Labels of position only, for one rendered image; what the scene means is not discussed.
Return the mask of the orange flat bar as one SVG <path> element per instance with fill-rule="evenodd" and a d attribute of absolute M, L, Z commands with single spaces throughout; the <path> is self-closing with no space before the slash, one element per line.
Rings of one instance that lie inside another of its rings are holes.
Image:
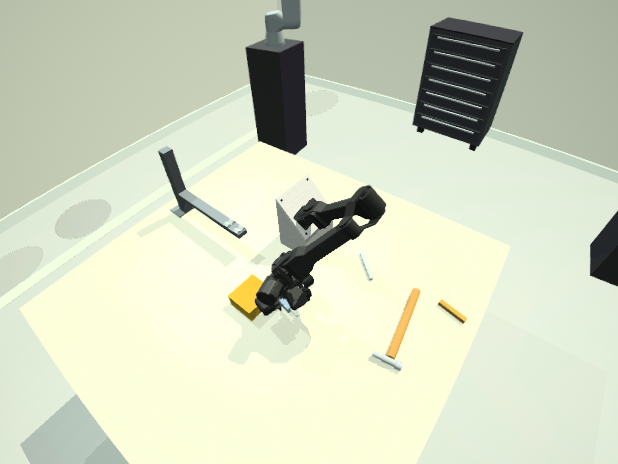
<path fill-rule="evenodd" d="M 463 314 L 455 310 L 450 304 L 444 302 L 443 299 L 439 301 L 438 305 L 442 307 L 444 310 L 446 310 L 448 313 L 450 313 L 451 316 L 457 318 L 458 321 L 460 321 L 462 324 L 464 324 L 467 321 L 468 319 L 467 317 L 465 317 Z"/>

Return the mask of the hammer with orange handle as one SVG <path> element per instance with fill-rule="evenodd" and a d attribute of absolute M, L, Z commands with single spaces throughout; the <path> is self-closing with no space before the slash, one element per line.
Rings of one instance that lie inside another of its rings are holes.
<path fill-rule="evenodd" d="M 379 354 L 375 351 L 373 351 L 372 356 L 382 360 L 382 362 L 384 362 L 385 364 L 389 364 L 391 366 L 393 366 L 395 369 L 397 369 L 398 371 L 400 371 L 403 367 L 403 362 L 400 360 L 395 360 L 396 355 L 398 353 L 399 347 L 402 343 L 405 331 L 407 329 L 407 326 L 409 324 L 409 321 L 411 319 L 414 307 L 416 305 L 418 296 L 420 295 L 420 290 L 417 288 L 412 289 L 411 295 L 409 297 L 409 300 L 406 304 L 406 307 L 404 309 L 403 315 L 401 317 L 401 320 L 399 322 L 398 328 L 394 334 L 393 340 L 391 342 L 391 345 L 389 347 L 389 350 L 387 352 L 387 354 L 383 355 L 383 354 Z"/>

